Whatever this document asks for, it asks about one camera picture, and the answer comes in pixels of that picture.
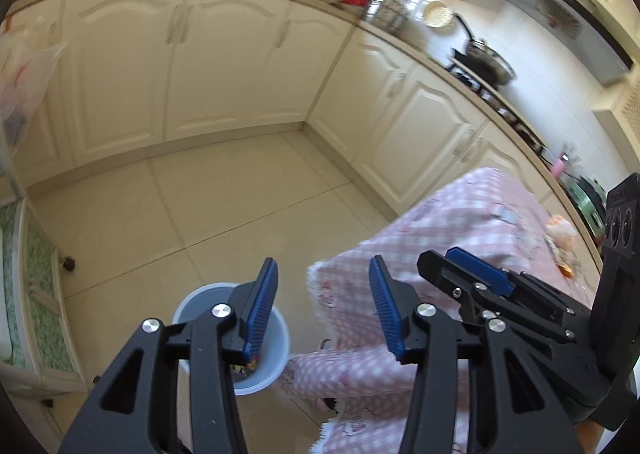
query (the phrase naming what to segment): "plaid cloth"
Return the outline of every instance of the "plaid cloth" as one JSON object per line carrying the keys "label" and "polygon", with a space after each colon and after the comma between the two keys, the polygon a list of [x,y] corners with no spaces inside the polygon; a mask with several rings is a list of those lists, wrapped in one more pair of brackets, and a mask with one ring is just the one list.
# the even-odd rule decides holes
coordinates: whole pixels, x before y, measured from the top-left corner
{"label": "plaid cloth", "polygon": [[[415,366],[401,366],[386,348],[369,288],[370,258],[381,255],[393,278],[454,318],[460,318],[459,304],[418,275],[416,262],[426,250],[444,254],[459,246],[495,267],[527,271],[591,307],[594,294],[580,272],[568,280],[555,265],[547,219],[520,182],[478,169],[357,248],[311,266],[310,295],[335,349],[292,357],[279,383],[292,396],[338,399],[340,412],[323,426],[312,454],[396,454],[404,433]],[[465,366],[459,362],[455,452],[465,452],[468,434]]]}

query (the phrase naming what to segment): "plastic bag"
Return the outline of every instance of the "plastic bag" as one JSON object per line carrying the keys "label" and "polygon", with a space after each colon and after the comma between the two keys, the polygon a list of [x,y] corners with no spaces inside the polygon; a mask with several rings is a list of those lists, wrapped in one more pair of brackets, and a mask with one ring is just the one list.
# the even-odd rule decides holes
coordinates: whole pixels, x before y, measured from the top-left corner
{"label": "plastic bag", "polygon": [[65,44],[49,44],[42,19],[0,37],[0,119],[15,152],[47,92]]}

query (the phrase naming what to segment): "light blue bucket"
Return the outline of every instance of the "light blue bucket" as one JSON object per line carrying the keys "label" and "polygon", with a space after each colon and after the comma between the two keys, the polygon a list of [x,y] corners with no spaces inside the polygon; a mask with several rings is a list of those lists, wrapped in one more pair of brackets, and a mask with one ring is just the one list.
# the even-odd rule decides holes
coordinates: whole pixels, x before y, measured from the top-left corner
{"label": "light blue bucket", "polygon": [[[216,304],[228,302],[231,292],[238,284],[221,282],[198,288],[189,294],[175,310],[174,324],[199,317]],[[262,348],[256,370],[242,382],[234,383],[236,396],[253,394],[266,389],[280,376],[289,360],[289,328],[283,316],[271,308],[267,331],[262,339]],[[180,367],[189,373],[189,361],[181,360]]]}

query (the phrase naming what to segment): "range hood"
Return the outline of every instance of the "range hood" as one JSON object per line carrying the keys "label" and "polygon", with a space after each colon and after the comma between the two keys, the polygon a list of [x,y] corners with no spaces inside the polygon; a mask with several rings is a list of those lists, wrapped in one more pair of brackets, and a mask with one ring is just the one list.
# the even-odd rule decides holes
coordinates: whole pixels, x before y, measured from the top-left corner
{"label": "range hood", "polygon": [[633,61],[622,46],[577,0],[508,0],[543,25],[602,85],[629,72]]}

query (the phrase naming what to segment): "metal bolt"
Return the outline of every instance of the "metal bolt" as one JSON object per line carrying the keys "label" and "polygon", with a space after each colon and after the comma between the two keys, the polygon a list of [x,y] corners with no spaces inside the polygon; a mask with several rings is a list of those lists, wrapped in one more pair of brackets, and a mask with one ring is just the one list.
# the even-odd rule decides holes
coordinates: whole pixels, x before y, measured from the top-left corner
{"label": "metal bolt", "polygon": [[145,333],[155,333],[160,329],[160,322],[157,319],[148,319],[142,323],[142,330]]}
{"label": "metal bolt", "polygon": [[436,307],[433,304],[420,304],[418,306],[418,315],[422,317],[433,317],[436,314]]}
{"label": "metal bolt", "polygon": [[504,323],[504,320],[500,319],[492,319],[489,320],[489,329],[494,333],[502,333],[505,329],[507,329],[507,324]]}
{"label": "metal bolt", "polygon": [[231,306],[227,304],[218,304],[217,306],[213,306],[211,314],[214,317],[223,319],[224,317],[228,317],[229,315],[231,315]]}

